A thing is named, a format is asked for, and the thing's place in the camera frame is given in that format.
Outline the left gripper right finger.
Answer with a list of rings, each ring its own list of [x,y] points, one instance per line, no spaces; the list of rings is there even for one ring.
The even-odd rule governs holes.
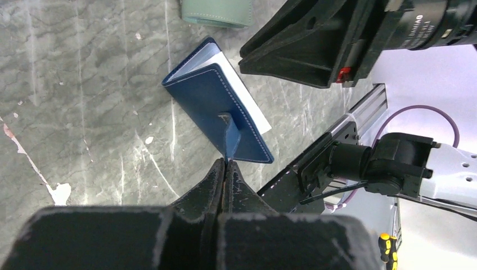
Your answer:
[[[381,269],[377,237],[346,215],[231,213],[218,218],[218,269]]]

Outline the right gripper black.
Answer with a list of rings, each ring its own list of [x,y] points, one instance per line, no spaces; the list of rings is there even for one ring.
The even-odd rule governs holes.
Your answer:
[[[357,1],[286,1],[240,49],[241,73],[328,88]],[[476,1],[381,1],[335,82],[355,86],[384,51],[476,45]]]

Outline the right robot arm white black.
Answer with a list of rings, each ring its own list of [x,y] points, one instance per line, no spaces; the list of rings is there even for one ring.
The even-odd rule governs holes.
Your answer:
[[[269,75],[316,88],[355,86],[382,52],[476,45],[475,1],[287,1],[240,51],[242,73]],[[334,178],[352,180],[385,196],[422,201],[470,217],[456,199],[431,201],[424,181],[438,172],[432,139],[405,133],[381,136],[361,146],[344,127],[341,140],[326,132],[258,191],[278,212],[293,212],[330,193]]]

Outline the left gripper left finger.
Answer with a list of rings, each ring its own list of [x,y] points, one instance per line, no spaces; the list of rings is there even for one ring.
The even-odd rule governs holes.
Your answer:
[[[21,228],[2,269],[215,269],[226,163],[168,206],[50,206]]]

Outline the blue leather card holder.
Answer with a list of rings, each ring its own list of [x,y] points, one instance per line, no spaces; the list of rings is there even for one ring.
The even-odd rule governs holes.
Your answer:
[[[207,37],[162,81],[227,160],[271,164],[271,125],[216,41]]]

